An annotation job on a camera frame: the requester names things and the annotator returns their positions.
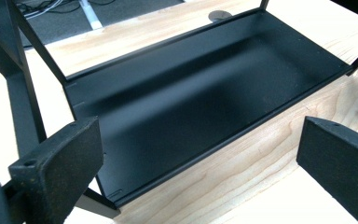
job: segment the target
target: light wood surface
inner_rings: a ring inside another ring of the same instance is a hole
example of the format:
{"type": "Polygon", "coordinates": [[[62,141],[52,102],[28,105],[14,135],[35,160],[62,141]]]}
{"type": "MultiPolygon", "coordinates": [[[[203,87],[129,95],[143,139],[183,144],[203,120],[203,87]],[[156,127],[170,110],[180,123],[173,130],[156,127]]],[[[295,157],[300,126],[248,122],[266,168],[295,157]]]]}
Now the light wood surface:
{"type": "MultiPolygon", "coordinates": [[[[66,75],[210,23],[209,12],[238,14],[253,0],[194,0],[48,46],[66,75]]],[[[358,16],[330,1],[271,0],[268,11],[341,60],[358,56],[358,16]]],[[[73,120],[60,84],[27,51],[48,134],[73,120]]],[[[116,223],[352,223],[355,220],[296,164],[305,116],[358,132],[358,72],[274,119],[121,208],[116,223]]],[[[16,160],[5,80],[0,76],[0,181],[16,160]]]]}

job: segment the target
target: black metal frame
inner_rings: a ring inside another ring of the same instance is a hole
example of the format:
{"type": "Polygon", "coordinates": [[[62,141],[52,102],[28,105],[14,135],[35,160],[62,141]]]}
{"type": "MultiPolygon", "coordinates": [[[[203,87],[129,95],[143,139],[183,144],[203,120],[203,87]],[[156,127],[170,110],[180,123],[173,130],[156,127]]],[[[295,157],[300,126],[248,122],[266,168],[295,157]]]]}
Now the black metal frame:
{"type": "MultiPolygon", "coordinates": [[[[260,13],[266,12],[265,10],[267,8],[268,2],[269,2],[268,0],[263,0],[259,8],[245,12],[244,14],[242,14],[242,16],[252,15],[258,12],[260,13]]],[[[83,71],[81,75],[66,78],[63,72],[61,71],[61,69],[59,68],[59,66],[54,62],[54,60],[52,59],[46,48],[40,42],[32,27],[28,24],[26,19],[23,18],[23,16],[21,15],[20,11],[16,8],[16,6],[10,0],[1,0],[0,1],[0,72],[7,80],[7,87],[10,96],[10,104],[12,107],[12,114],[15,124],[16,138],[17,138],[17,142],[19,146],[19,154],[21,158],[32,152],[33,148],[39,146],[39,144],[46,139],[46,134],[44,130],[43,120],[41,119],[37,99],[35,97],[32,78],[30,75],[28,64],[25,59],[24,51],[22,49],[19,28],[20,30],[22,30],[25,36],[30,40],[31,44],[34,46],[36,51],[40,54],[40,56],[45,61],[49,69],[53,72],[54,76],[58,79],[58,81],[62,84],[62,86],[65,87],[65,93],[68,95],[66,88],[69,88],[68,83],[70,81],[76,80],[80,77],[90,74],[95,70],[103,69],[106,66],[108,66],[110,63],[117,63],[120,62],[120,60],[125,61],[128,58],[136,57],[137,55],[139,55],[139,52],[162,48],[164,46],[167,46],[169,43],[173,43],[175,41],[182,40],[185,38],[190,38],[193,35],[199,34],[203,31],[211,30],[215,27],[219,27],[222,24],[235,21],[236,18],[239,17],[240,16],[237,16],[233,19],[217,22],[216,24],[212,24],[207,27],[200,28],[197,31],[174,37],[163,43],[156,44],[155,46],[146,49],[141,49],[140,51],[125,56],[124,58],[120,58],[118,60],[114,60],[108,63],[103,63],[97,66],[96,68],[91,68],[87,71],[83,71]]],[[[279,107],[272,113],[267,114],[263,119],[260,119],[258,122],[251,125],[246,132],[252,130],[261,122],[272,118],[273,116],[283,111],[288,106],[303,99],[308,94],[311,94],[312,92],[318,90],[322,86],[333,81],[335,78],[344,74],[350,75],[356,69],[358,69],[358,58],[355,60],[353,64],[343,67],[338,74],[334,75],[334,77],[324,81],[324,83],[321,83],[317,87],[314,87],[311,90],[307,91],[306,94],[303,94],[297,97],[296,99],[288,102],[287,104],[279,107]]],[[[75,107],[74,105],[71,106],[71,109],[75,116],[74,107],[75,107]]],[[[132,194],[130,198],[126,199],[126,202],[128,200],[132,200],[134,197],[139,196],[143,192],[146,192],[150,188],[155,187],[165,179],[170,178],[172,175],[177,174],[181,170],[184,170],[189,165],[211,154],[218,148],[222,147],[223,145],[229,143],[236,137],[246,132],[237,133],[229,137],[225,142],[222,142],[221,144],[216,146],[215,149],[212,149],[209,152],[204,153],[203,155],[199,155],[192,162],[184,165],[182,168],[176,169],[170,175],[161,178],[160,180],[156,181],[154,184],[149,185],[149,187],[136,191],[135,193],[132,194]]],[[[78,204],[79,206],[92,209],[93,207],[95,208],[95,206],[89,206],[90,203],[96,203],[106,208],[107,213],[105,214],[107,214],[107,216],[113,217],[117,215],[117,210],[115,209],[116,206],[110,201],[106,200],[101,195],[92,193],[88,189],[83,197],[88,198],[83,201],[87,203],[79,203],[78,204]]]]}

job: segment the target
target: tray lip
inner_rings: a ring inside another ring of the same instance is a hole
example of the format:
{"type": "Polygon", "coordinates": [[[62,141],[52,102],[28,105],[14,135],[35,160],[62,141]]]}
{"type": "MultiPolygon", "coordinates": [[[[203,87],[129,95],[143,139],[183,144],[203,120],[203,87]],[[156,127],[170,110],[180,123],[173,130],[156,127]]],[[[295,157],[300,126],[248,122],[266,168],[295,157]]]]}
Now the tray lip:
{"type": "Polygon", "coordinates": [[[259,7],[253,8],[253,9],[244,11],[244,12],[242,12],[240,14],[237,14],[235,16],[229,17],[229,18],[227,18],[225,20],[213,22],[211,24],[201,26],[200,28],[185,32],[183,34],[176,35],[176,36],[170,37],[170,38],[165,39],[165,40],[161,40],[161,41],[159,41],[157,43],[154,43],[154,44],[151,44],[149,46],[146,46],[146,47],[137,49],[135,51],[129,52],[127,54],[118,56],[118,57],[116,57],[114,59],[111,59],[111,60],[108,60],[106,62],[96,64],[96,65],[94,65],[94,66],[92,66],[90,68],[86,68],[86,69],[84,69],[82,71],[73,73],[72,75],[69,75],[68,77],[66,77],[66,80],[67,80],[66,86],[70,86],[71,82],[76,81],[77,79],[80,79],[82,77],[92,76],[94,73],[96,73],[96,72],[98,72],[98,71],[100,71],[100,70],[102,70],[102,69],[104,69],[106,67],[109,67],[109,66],[112,66],[112,65],[115,65],[115,64],[119,64],[119,63],[123,63],[123,62],[125,62],[127,60],[130,60],[132,58],[135,58],[137,56],[145,54],[148,51],[164,48],[167,45],[170,45],[170,44],[173,44],[175,42],[181,41],[183,39],[189,38],[189,37],[191,37],[193,35],[203,33],[205,31],[211,30],[211,29],[213,29],[215,27],[219,27],[219,26],[224,25],[226,23],[230,23],[232,21],[236,21],[236,20],[239,20],[239,19],[241,19],[243,17],[251,16],[251,15],[256,14],[256,13],[268,13],[268,12],[265,9],[262,9],[262,8],[259,8],[259,7]]]}

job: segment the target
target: black metal tray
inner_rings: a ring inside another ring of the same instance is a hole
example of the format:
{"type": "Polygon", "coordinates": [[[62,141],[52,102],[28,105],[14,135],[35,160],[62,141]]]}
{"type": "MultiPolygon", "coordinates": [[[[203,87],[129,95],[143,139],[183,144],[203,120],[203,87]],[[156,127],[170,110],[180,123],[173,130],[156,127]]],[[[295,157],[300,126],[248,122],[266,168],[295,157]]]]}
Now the black metal tray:
{"type": "Polygon", "coordinates": [[[264,9],[69,77],[99,116],[103,195],[121,206],[351,70],[264,9]]]}

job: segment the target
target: floor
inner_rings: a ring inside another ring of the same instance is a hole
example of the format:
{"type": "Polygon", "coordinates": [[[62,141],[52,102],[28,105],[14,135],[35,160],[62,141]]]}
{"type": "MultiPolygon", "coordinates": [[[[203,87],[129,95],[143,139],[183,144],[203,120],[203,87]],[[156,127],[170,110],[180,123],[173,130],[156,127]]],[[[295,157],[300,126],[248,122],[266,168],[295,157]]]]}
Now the floor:
{"type": "MultiPolygon", "coordinates": [[[[165,7],[183,3],[182,0],[90,0],[103,26],[124,21],[165,7]]],[[[58,6],[50,12],[29,19],[44,44],[91,31],[87,18],[77,0],[58,6]]],[[[23,38],[24,46],[29,42],[23,38]]]]}

